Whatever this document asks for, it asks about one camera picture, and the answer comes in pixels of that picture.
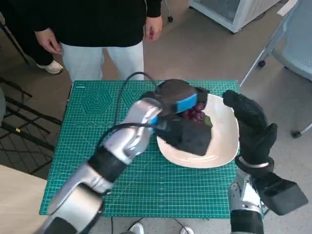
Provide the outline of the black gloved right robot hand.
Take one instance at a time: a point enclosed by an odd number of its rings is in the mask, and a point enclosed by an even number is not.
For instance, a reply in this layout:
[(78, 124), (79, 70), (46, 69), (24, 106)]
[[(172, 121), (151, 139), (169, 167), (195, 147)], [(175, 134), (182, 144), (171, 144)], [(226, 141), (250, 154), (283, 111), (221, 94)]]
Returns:
[(269, 163), (270, 150), (277, 138), (277, 124), (269, 124), (262, 107), (242, 94), (227, 90), (222, 97), (238, 121), (242, 162), (252, 166)]

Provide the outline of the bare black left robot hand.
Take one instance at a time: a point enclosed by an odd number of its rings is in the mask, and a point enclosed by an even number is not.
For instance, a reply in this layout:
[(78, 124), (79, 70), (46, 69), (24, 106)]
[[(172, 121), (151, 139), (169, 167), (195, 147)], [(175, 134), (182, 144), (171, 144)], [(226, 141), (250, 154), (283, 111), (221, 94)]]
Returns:
[(178, 79), (165, 80), (155, 89), (163, 114), (179, 114), (194, 108), (197, 104), (206, 103), (209, 90), (195, 87)]

